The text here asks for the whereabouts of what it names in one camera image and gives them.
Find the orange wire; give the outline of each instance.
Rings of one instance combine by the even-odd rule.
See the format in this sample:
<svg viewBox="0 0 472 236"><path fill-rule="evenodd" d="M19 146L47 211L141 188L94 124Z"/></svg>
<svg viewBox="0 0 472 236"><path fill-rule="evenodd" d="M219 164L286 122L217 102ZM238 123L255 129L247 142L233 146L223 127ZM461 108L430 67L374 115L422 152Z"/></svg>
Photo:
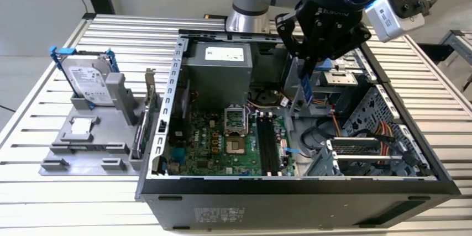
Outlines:
<svg viewBox="0 0 472 236"><path fill-rule="evenodd" d="M334 116L334 105L330 105L330 117L331 117L331 123L334 124L335 136L339 137L341 136L341 131L338 129L335 116Z"/></svg>

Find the ram slot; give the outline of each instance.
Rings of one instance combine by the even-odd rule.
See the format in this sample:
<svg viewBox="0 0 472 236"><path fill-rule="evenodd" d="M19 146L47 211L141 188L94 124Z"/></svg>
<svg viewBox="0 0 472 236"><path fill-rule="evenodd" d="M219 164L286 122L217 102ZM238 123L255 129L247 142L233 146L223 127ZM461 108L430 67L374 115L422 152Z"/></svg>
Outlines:
<svg viewBox="0 0 472 236"><path fill-rule="evenodd" d="M275 176L279 163L271 119L267 117L257 118L257 139L262 175Z"/></svg>

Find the black connector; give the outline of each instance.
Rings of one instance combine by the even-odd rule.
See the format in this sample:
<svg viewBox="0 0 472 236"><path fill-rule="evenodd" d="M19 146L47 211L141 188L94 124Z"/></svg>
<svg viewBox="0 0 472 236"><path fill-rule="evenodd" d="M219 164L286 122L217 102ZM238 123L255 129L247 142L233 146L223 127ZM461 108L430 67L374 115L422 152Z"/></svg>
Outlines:
<svg viewBox="0 0 472 236"><path fill-rule="evenodd" d="M165 127L166 127L167 123L165 121L161 120L159 124L158 124L158 130L157 132L163 133L165 132Z"/></svg>

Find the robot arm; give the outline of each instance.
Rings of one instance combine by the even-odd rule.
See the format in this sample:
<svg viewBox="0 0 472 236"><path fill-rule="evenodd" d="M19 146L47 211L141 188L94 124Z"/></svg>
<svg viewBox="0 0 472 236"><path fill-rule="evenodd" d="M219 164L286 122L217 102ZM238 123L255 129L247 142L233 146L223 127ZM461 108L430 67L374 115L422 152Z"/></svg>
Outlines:
<svg viewBox="0 0 472 236"><path fill-rule="evenodd" d="M435 0L301 0L289 14L275 17L277 33L293 58L302 59L298 78L310 76L314 66L335 59L370 38L362 10L381 41L387 41L423 25L422 15ZM293 35L294 22L302 40Z"/></svg>

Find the blue connector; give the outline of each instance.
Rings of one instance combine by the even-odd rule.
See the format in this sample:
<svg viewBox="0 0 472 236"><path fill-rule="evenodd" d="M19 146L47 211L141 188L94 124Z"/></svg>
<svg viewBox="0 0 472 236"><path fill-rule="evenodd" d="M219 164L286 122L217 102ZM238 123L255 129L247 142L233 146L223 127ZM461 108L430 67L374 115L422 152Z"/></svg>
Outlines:
<svg viewBox="0 0 472 236"><path fill-rule="evenodd" d="M119 73L119 69L117 68L118 65L115 64L114 53L113 53L113 51L110 50L110 48L107 48L105 54L106 54L107 57L109 57L109 63L110 63L110 65L111 65L111 71L115 72L115 73Z"/></svg>
<svg viewBox="0 0 472 236"><path fill-rule="evenodd" d="M285 147L285 148L282 148L282 149L283 149L283 151L290 152L290 153L293 153L293 154L299 154L299 151L298 151L297 149L290 149L290 148L287 148L287 147Z"/></svg>
<svg viewBox="0 0 472 236"><path fill-rule="evenodd" d="M59 48L55 52L57 55L74 55L77 50L74 48Z"/></svg>
<svg viewBox="0 0 472 236"><path fill-rule="evenodd" d="M314 70L317 71L329 71L331 69L331 60L329 58L323 59L323 61L314 66Z"/></svg>
<svg viewBox="0 0 472 236"><path fill-rule="evenodd" d="M310 101L313 100L313 90L310 89L307 75L302 77L299 84L302 89L303 100L306 101L306 105L310 105Z"/></svg>

